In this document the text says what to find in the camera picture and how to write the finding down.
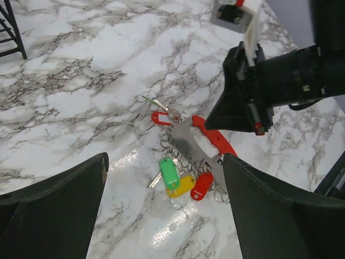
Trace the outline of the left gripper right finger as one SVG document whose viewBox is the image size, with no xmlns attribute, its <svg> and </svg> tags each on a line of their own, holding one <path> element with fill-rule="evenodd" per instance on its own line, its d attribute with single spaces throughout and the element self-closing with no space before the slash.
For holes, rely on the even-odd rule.
<svg viewBox="0 0 345 259">
<path fill-rule="evenodd" d="M 344 200 L 227 154 L 224 176 L 243 258 L 344 258 Z"/>
</svg>

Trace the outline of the metal key organizer red handle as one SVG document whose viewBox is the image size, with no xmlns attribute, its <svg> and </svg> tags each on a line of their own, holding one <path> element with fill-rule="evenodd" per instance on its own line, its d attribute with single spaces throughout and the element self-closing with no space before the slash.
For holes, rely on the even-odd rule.
<svg viewBox="0 0 345 259">
<path fill-rule="evenodd" d="M 213 175 L 213 182 L 209 191 L 215 191 L 215 196 L 220 196 L 218 202 L 228 202 L 229 196 L 223 172 L 223 156 L 225 154 L 237 155 L 227 139 L 217 130 L 207 130 L 204 127 L 205 120 L 193 115 L 180 122 L 173 122 L 165 126 L 163 140 L 171 145 L 172 153 L 176 157 L 182 157 L 188 162 L 187 167 L 192 169 L 195 180 L 204 172 L 210 171 Z M 192 128 L 197 128 L 216 147 L 218 154 L 208 156 L 197 143 Z"/>
</svg>

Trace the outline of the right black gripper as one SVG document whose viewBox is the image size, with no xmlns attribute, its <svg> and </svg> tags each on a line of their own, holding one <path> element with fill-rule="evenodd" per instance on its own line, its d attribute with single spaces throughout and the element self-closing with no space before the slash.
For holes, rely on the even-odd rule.
<svg viewBox="0 0 345 259">
<path fill-rule="evenodd" d="M 252 19 L 241 48 L 230 49 L 223 62 L 224 89 L 205 120 L 207 130 L 263 135 L 273 125 L 274 107 L 300 111 L 344 95 L 344 1 L 308 4 L 314 45 L 271 59 L 257 43 L 260 7 L 246 6 Z"/>
</svg>

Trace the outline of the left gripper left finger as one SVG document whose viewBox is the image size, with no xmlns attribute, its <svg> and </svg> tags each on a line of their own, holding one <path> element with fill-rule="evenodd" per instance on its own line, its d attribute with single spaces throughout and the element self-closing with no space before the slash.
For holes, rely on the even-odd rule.
<svg viewBox="0 0 345 259">
<path fill-rule="evenodd" d="M 109 169 L 107 153 L 1 195 L 1 258 L 86 258 Z"/>
</svg>

